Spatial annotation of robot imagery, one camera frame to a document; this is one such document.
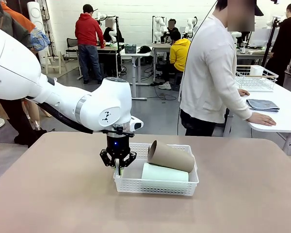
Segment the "white sweater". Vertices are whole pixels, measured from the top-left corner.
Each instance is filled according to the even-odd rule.
[[[234,41],[222,22],[209,16],[196,33],[181,82],[180,108],[191,117],[224,123],[226,107],[245,120],[252,112],[235,84]]]

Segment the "red hoodie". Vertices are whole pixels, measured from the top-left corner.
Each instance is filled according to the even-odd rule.
[[[79,20],[76,23],[75,35],[78,39],[79,45],[97,45],[98,35],[100,41],[100,47],[103,46],[103,34],[102,30],[96,20],[94,20],[89,14],[81,14]]]

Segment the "blue-gray towel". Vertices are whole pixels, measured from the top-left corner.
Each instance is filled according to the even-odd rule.
[[[247,104],[252,110],[264,112],[279,112],[279,107],[268,100],[247,100]]]

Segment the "yellow jacket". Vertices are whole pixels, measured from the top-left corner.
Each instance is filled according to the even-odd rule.
[[[170,63],[179,71],[184,71],[190,43],[188,39],[180,39],[170,48]]]

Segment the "white plastic basket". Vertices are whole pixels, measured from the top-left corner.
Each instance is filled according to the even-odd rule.
[[[137,153],[135,161],[118,174],[118,168],[114,172],[114,181],[118,192],[125,193],[150,193],[150,194],[168,194],[192,196],[199,183],[197,175],[197,165],[195,161],[194,169],[189,173],[188,182],[154,181],[141,179],[144,163],[147,163],[148,148],[151,144],[130,143],[130,149]],[[178,150],[189,153],[192,157],[190,146],[169,145]]]
[[[238,88],[247,91],[273,91],[278,75],[263,67],[260,68],[263,70],[261,75],[252,75],[251,66],[237,66],[235,83]]]

